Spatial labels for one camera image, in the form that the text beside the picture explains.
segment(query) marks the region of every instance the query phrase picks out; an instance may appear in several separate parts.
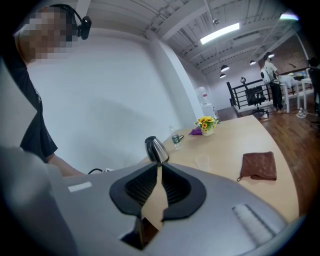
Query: purple object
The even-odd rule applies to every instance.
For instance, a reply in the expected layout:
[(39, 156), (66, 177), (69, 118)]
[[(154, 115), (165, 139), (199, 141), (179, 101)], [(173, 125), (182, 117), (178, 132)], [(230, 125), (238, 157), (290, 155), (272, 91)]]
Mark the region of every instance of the purple object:
[(189, 133), (189, 135), (202, 135), (200, 126), (198, 126), (197, 128), (193, 129), (193, 130)]

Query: brick wall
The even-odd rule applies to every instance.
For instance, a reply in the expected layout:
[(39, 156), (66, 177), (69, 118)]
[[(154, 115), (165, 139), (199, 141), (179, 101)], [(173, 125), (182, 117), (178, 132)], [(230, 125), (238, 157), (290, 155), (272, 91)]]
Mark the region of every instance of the brick wall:
[[(298, 32), (298, 35), (301, 38), (301, 41), (304, 45), (306, 53), (308, 54), (309, 59), (315, 56), (315, 51), (303, 35), (302, 32)], [(292, 70), (302, 69), (308, 67), (308, 61), (306, 60), (305, 53), (301, 47), (301, 44), (298, 38), (293, 35), (288, 40), (286, 40), (283, 44), (279, 45), (275, 50), (272, 51), (274, 53), (274, 57), (272, 59), (272, 63), (276, 66), (279, 73), (289, 72)], [(260, 68), (265, 65), (265, 61), (263, 59), (258, 62)]]

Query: water cooler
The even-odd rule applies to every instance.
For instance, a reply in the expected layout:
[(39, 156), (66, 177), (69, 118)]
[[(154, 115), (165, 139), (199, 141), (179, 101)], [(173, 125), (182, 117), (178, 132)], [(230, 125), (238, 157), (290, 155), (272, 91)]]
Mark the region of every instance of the water cooler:
[(219, 118), (218, 113), (215, 110), (215, 107), (212, 105), (212, 103), (209, 100), (206, 88), (199, 87), (199, 88), (195, 89), (195, 93), (196, 93), (198, 100), (199, 100), (199, 103), (201, 105), (203, 115), (218, 119)]

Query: wooden table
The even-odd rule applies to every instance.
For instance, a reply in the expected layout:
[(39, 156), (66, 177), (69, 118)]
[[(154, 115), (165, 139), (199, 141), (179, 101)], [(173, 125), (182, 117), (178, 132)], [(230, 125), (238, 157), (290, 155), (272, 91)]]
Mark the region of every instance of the wooden table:
[[(253, 180), (244, 177), (239, 184), (269, 203), (288, 222), (299, 217), (296, 187), (288, 164), (273, 138), (254, 116), (223, 121), (217, 125), (214, 134), (208, 137), (188, 135), (190, 131), (191, 128), (178, 132), (179, 135), (184, 135), (181, 140), (182, 149), (178, 151), (174, 149), (170, 138), (163, 143), (170, 155), (169, 163), (197, 169), (196, 156), (207, 154), (210, 158), (210, 173), (236, 181), (240, 174), (243, 154), (272, 151), (277, 180)], [(143, 162), (149, 162), (149, 159), (146, 157)], [(162, 227), (163, 210), (168, 207), (161, 180), (162, 169), (159, 167), (157, 184), (142, 208), (142, 214), (158, 230)]]

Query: wooden floor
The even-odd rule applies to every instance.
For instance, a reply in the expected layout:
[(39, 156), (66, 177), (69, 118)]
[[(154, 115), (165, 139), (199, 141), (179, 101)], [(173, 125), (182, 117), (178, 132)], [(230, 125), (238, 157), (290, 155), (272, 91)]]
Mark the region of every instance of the wooden floor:
[[(313, 95), (308, 95), (307, 109), (310, 113), (314, 113), (313, 104)], [(316, 137), (317, 128), (310, 126), (310, 121), (320, 121), (320, 117), (307, 115), (306, 118), (298, 118), (296, 108), (296, 99), (290, 100), (290, 113), (278, 114), (270, 106), (267, 109), (269, 118), (262, 118), (260, 122), (275, 140), (288, 163), (296, 186), (299, 213), (303, 215), (307, 213), (320, 183), (320, 138)], [(233, 107), (229, 107), (219, 110), (218, 116), (220, 121), (226, 121), (248, 116), (250, 113), (251, 110), (237, 113)]]

